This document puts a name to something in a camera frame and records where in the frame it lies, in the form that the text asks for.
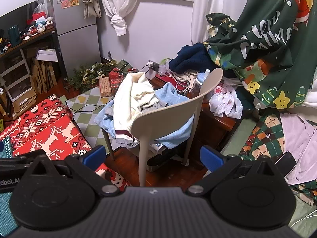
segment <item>light blue blanket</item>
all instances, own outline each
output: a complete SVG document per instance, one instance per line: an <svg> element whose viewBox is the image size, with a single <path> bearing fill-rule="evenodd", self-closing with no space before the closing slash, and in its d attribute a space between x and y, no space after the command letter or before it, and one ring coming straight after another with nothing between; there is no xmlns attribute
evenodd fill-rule
<svg viewBox="0 0 317 238"><path fill-rule="evenodd" d="M167 103L168 105L176 105L189 99L188 97L179 95L171 83L166 83L161 89L156 90L155 95L160 101ZM105 114L106 108L113 106L113 104L114 101L111 100L105 105L105 107L96 116L95 123L105 129L106 132L110 133L110 135L115 139L113 117ZM193 119L194 115L179 130L157 139L157 142L163 144L168 149L172 149L187 140L191 135L191 125L193 123Z"/></svg>

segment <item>white sweater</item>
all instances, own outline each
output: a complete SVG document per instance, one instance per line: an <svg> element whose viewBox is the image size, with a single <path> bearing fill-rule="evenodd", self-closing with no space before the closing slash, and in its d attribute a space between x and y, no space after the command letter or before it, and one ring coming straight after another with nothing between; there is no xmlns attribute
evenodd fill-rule
<svg viewBox="0 0 317 238"><path fill-rule="evenodd" d="M118 143L133 145L135 138L130 134L141 107L149 107L159 100L144 72L128 73L119 86L114 100L114 128Z"/></svg>

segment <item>plaid blanket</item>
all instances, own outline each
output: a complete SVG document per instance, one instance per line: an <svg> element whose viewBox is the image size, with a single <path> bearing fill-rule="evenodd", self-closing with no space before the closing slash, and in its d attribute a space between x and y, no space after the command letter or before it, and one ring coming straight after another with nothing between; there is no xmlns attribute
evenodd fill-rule
<svg viewBox="0 0 317 238"><path fill-rule="evenodd" d="M243 160L256 160L266 155L275 163L283 155L284 134L280 112L267 108L264 115L253 129L239 155ZM304 202L313 205L317 201L317 180L290 186L293 193Z"/></svg>

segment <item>smartphone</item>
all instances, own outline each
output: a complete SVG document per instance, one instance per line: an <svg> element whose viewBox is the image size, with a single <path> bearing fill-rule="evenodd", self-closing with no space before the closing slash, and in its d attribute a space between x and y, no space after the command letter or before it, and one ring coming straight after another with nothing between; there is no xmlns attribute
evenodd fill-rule
<svg viewBox="0 0 317 238"><path fill-rule="evenodd" d="M285 177L296 166L296 160L289 151L286 151L284 155L275 163L276 168Z"/></svg>

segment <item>wooden nightstand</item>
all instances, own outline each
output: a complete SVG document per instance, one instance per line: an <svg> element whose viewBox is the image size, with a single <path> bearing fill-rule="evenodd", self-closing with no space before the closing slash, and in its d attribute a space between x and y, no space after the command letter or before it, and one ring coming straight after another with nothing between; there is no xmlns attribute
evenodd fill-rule
<svg viewBox="0 0 317 238"><path fill-rule="evenodd" d="M166 82L154 77L150 80L150 83L154 86L154 89L157 90L162 88ZM187 97L193 98L197 95L198 93L193 92L188 93ZM197 169L202 169L203 164L200 161L200 148L204 145L208 145L221 151L239 122L239 120L229 118L225 115L223 115L222 118L214 116L210 111L209 104L202 104L198 126L189 153L190 164Z"/></svg>

